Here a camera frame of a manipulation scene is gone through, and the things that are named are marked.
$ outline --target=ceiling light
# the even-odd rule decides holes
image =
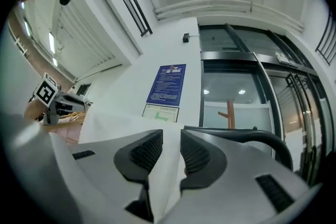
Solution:
[[[26,21],[25,21],[25,27],[26,27],[27,35],[31,36],[30,31],[29,31],[29,26],[28,26],[28,23]]]
[[[49,33],[49,46],[50,50],[55,53],[55,39],[52,33]]]
[[[52,60],[53,60],[52,62],[54,63],[54,66],[57,67],[58,66],[57,60],[55,58],[53,58]]]

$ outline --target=person's hand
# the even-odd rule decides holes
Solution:
[[[46,113],[48,108],[38,99],[32,100],[32,102],[28,103],[24,117],[26,119],[34,120],[42,113]]]

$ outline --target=air vent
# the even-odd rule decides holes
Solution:
[[[92,156],[94,154],[95,153],[93,151],[83,151],[83,152],[74,153],[73,157],[74,157],[74,159],[77,160],[77,159],[82,159],[82,158],[85,158],[85,157]]]
[[[284,211],[294,202],[271,175],[259,176],[256,181],[278,213]]]

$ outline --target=black curved handle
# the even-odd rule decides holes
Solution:
[[[288,147],[279,137],[269,132],[250,129],[215,129],[194,126],[184,126],[184,129],[206,133],[240,143],[250,141],[262,142],[273,148],[278,153],[281,163],[293,171],[293,160]]]

